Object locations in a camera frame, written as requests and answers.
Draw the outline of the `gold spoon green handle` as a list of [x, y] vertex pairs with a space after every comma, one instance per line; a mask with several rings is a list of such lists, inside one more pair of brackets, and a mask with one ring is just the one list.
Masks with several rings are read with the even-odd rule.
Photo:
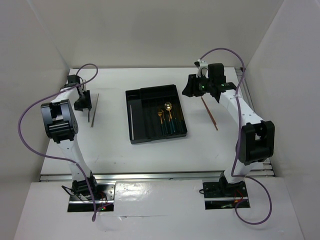
[[168, 114], [170, 115], [171, 121], [172, 121], [172, 115], [171, 115], [172, 104], [170, 102], [166, 102], [164, 104], [164, 108], [168, 111]]
[[171, 119], [169, 114], [168, 114], [168, 121], [169, 121], [170, 132], [171, 132], [171, 134], [174, 134], [175, 133], [175, 128], [174, 128], [172, 119]]

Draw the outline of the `gold fork green handle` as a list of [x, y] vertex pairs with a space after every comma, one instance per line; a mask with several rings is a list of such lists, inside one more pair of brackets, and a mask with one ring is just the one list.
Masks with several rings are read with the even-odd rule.
[[159, 110], [157, 112], [157, 115], [159, 116], [160, 118], [160, 125], [161, 125], [161, 130], [162, 130], [162, 135], [165, 136], [167, 134], [167, 131], [166, 131], [166, 128], [165, 128], [165, 125], [164, 125], [164, 121], [163, 121], [163, 113], [161, 110]]

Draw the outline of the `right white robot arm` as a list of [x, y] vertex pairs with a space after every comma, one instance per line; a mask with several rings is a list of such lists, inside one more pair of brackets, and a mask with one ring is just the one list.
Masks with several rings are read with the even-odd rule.
[[189, 75], [182, 94], [187, 97], [210, 94], [225, 107], [239, 126], [234, 163], [222, 173], [218, 184], [220, 194], [230, 196], [258, 163], [274, 154], [275, 125], [258, 116], [243, 99], [236, 85], [227, 82], [223, 64], [207, 64], [204, 60], [194, 64], [197, 73]]

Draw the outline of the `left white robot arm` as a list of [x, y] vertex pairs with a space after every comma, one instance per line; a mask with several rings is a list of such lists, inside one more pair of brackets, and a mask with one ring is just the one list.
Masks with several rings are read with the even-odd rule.
[[51, 102], [43, 103], [40, 110], [46, 135], [61, 149], [64, 158], [68, 159], [72, 179], [70, 192], [92, 200], [97, 197], [99, 187], [81, 153], [77, 140], [79, 126], [74, 114], [74, 110], [92, 109], [91, 95], [84, 86], [68, 91], [80, 83], [80, 76], [69, 75], [58, 96]]

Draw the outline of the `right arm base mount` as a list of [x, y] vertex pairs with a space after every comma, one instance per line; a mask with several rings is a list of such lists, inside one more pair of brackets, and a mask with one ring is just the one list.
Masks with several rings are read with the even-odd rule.
[[237, 204], [239, 208], [251, 207], [244, 181], [228, 187], [222, 181], [203, 182], [198, 192], [204, 197], [206, 210], [234, 209]]

